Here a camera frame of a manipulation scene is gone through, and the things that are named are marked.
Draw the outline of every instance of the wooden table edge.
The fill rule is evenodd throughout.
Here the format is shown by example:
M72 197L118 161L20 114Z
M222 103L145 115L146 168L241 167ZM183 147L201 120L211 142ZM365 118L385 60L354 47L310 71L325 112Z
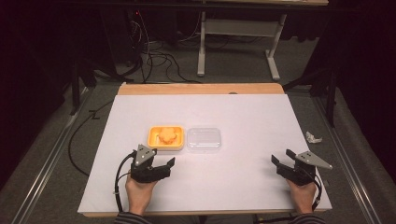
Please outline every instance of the wooden table edge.
M149 94L284 94L278 83L122 84L118 95Z
M325 212L327 209L316 209L315 212ZM210 215L234 215L234 214L265 214L265 213L294 213L293 209L267 209L267 210L240 210L240 211L196 211L196 212L147 212L145 217L155 216L210 216ZM116 217L118 212L86 212L85 217Z

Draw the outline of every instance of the desk leg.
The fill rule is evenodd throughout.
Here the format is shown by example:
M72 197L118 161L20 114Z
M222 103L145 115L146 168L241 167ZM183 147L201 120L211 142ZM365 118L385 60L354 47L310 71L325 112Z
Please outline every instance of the desk leg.
M205 75L205 23L206 23L206 13L201 14L201 46L199 48L198 55L198 77L203 77Z
M280 76L279 73L277 72L277 68L274 60L274 54L277 47L277 43L279 42L280 35L282 34L283 26L285 25L285 20L286 20L286 14L283 14L280 17L279 25L276 27L276 33L274 35L272 48L270 50L265 51L265 56L267 58L268 66L270 67L270 71L271 71L271 76L274 81L280 80Z

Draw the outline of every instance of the hand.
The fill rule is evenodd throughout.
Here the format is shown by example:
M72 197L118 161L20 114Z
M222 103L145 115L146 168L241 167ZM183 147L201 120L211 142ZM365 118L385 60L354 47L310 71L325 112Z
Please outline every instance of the hand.
M152 190L158 181L138 183L127 175L125 188L128 194L129 212L143 216L151 200Z
M297 212L300 214L313 213L312 202L317 186L313 182L304 186L298 186L288 179L286 179L286 182L290 186L290 196L294 201Z

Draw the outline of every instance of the sleeve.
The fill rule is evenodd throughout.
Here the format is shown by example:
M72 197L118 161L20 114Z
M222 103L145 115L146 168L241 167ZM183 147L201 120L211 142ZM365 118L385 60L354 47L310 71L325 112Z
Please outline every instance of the sleeve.
M297 216L294 220L290 221L289 224L326 224L321 217L317 217L314 214L303 214Z
M117 215L114 220L114 224L151 224L143 217L129 213L129 212L121 212Z

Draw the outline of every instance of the clear plastic container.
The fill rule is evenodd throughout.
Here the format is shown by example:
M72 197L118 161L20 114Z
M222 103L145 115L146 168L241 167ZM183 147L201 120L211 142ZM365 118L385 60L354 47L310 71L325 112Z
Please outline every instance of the clear plastic container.
M191 128L187 132L187 147L194 153L216 153L221 147L217 128Z

